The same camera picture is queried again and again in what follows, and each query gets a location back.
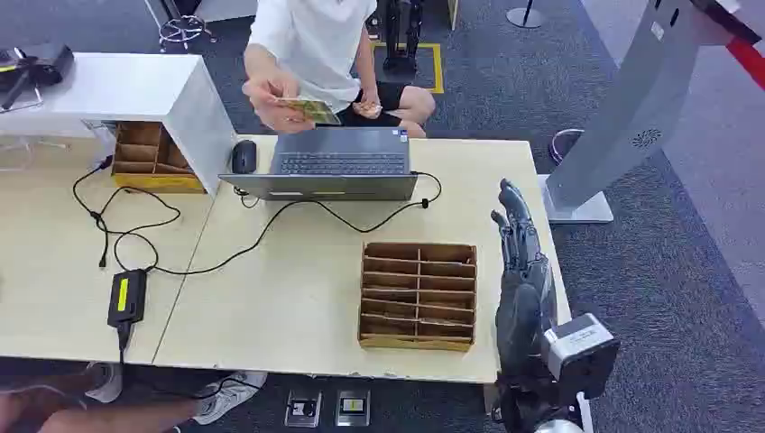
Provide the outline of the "person's right hand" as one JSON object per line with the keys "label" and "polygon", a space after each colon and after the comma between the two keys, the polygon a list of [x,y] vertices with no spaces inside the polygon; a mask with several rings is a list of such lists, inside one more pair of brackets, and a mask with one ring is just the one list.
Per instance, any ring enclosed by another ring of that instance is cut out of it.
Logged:
{"label": "person's right hand", "polygon": [[315,123],[301,111],[283,101],[284,98],[295,98],[298,89],[297,81],[290,74],[278,70],[253,75],[243,87],[261,122],[279,134],[295,134],[315,128]]}

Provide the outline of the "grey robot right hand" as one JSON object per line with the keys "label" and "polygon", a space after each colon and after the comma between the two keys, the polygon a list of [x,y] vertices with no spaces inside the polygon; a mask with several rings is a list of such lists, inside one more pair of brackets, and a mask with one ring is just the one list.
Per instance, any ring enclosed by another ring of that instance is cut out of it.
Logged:
{"label": "grey robot right hand", "polygon": [[509,180],[499,184],[504,208],[491,212],[501,239],[502,277],[495,313],[500,374],[522,375],[529,360],[540,354],[543,326],[555,318],[555,294],[548,257],[521,191]]}

